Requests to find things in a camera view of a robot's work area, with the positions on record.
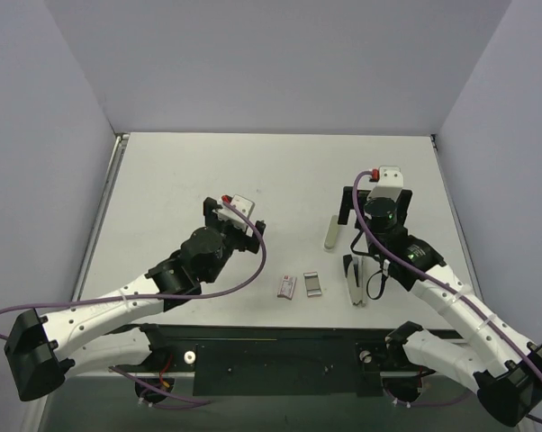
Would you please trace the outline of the large black beige stapler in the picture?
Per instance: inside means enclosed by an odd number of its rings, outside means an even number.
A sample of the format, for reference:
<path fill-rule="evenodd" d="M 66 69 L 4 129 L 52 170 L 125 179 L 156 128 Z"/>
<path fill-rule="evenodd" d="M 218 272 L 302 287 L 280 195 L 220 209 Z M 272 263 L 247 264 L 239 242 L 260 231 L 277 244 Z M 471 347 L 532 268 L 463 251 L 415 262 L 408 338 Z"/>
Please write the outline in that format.
<path fill-rule="evenodd" d="M 346 254 L 342 257 L 348 294 L 354 306 L 366 306 L 365 259 L 362 256 Z"/>

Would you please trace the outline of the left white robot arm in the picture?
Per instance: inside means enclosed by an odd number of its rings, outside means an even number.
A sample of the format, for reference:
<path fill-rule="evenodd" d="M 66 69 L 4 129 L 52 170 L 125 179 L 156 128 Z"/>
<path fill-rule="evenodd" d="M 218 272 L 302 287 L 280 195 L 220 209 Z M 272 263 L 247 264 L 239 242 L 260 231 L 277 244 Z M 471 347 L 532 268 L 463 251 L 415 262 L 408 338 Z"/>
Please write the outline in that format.
<path fill-rule="evenodd" d="M 134 320 L 204 299 L 203 284 L 216 281 L 233 252 L 266 254 L 266 224 L 251 221 L 255 204 L 238 194 L 203 202 L 204 225 L 169 258 L 123 287 L 92 300 L 51 306 L 41 315 L 29 306 L 5 342 L 5 356 L 21 401 L 34 401 L 68 377 L 116 365 L 163 367 L 167 346 L 149 339 Z"/>

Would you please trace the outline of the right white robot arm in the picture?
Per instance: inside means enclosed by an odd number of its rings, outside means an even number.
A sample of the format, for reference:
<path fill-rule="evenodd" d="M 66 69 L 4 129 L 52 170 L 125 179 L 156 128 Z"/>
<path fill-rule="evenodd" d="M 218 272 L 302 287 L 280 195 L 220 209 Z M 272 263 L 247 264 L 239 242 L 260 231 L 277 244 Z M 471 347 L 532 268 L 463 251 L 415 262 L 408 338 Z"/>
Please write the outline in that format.
<path fill-rule="evenodd" d="M 401 184 L 381 181 L 371 190 L 344 187 L 338 223 L 347 224 L 354 214 L 357 237 L 366 241 L 366 250 L 345 255 L 345 276 L 355 286 L 369 286 L 369 280 L 359 280 L 360 266 L 363 259 L 373 259 L 382 288 L 395 281 L 465 341 L 458 346 L 407 321 L 386 337 L 384 354 L 390 365 L 418 365 L 442 374 L 474 393 L 494 419 L 515 427 L 531 419 L 542 401 L 542 343 L 500 319 L 430 243 L 409 233 L 405 221 L 411 197 Z"/>

